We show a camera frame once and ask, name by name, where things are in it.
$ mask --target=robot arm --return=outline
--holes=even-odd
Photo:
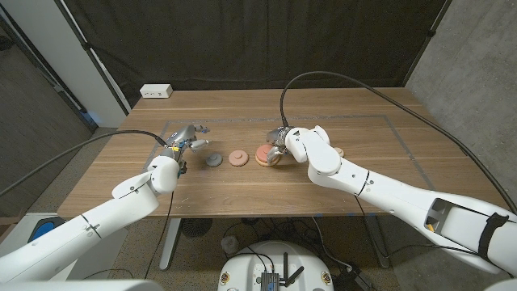
[[[188,125],[174,133],[173,140],[168,140],[167,147],[149,164],[146,173],[113,189],[113,199],[1,257],[0,266],[10,267],[2,268],[0,284],[48,280],[101,239],[150,215],[159,206],[157,196],[171,194],[179,175],[186,172],[184,150],[194,151],[208,144],[195,138],[199,131],[206,133],[208,128]]]
[[[416,188],[359,167],[339,157],[319,126],[273,132],[284,133],[268,135],[277,149],[285,147],[298,162],[309,161],[313,183],[349,192],[399,217],[436,245],[478,253],[445,250],[475,268],[517,275],[517,216],[510,211],[467,196]],[[283,152],[271,150],[269,155]]]

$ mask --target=black curtain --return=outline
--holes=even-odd
[[[402,86],[445,0],[65,0],[133,106],[175,90],[281,88],[310,70]],[[311,78],[298,87],[353,86]]]

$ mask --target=metal table leg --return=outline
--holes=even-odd
[[[166,271],[170,268],[170,262],[174,256],[177,241],[181,234],[181,218],[171,218],[167,237],[163,245],[162,257],[160,259],[160,270]]]
[[[377,259],[379,260],[379,265],[381,268],[389,268],[389,259],[386,259],[382,254],[388,254],[386,250],[385,240],[380,232],[379,222],[377,221],[376,216],[366,216],[364,217],[366,221],[366,228],[368,234],[370,234],[370,239],[372,240],[373,249],[377,254]]]

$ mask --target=white power strip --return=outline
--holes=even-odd
[[[170,84],[145,84],[140,89],[140,93],[144,98],[169,98],[172,94],[172,86]]]

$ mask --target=wooden table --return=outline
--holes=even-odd
[[[396,101],[433,120],[405,88],[380,89]],[[141,99],[119,129],[143,129],[169,137],[187,124],[212,131],[198,138],[211,144],[187,151],[188,171],[174,193],[172,217],[293,217],[362,215],[353,195],[312,184],[307,163],[291,156],[279,165],[261,167],[254,152],[266,133],[281,125],[281,90],[175,91],[169,99]],[[446,137],[365,89],[289,90],[284,110],[290,124],[322,126],[332,146],[362,167],[416,187],[453,192],[507,208],[504,200],[474,163]],[[228,163],[229,153],[245,150],[243,167]],[[59,208],[61,217],[75,217],[111,199],[111,190],[140,174],[161,150],[150,137],[118,135],[104,147]],[[223,163],[204,160],[220,153]],[[166,216],[169,196],[160,196],[152,216]],[[361,202],[366,213],[382,213]]]

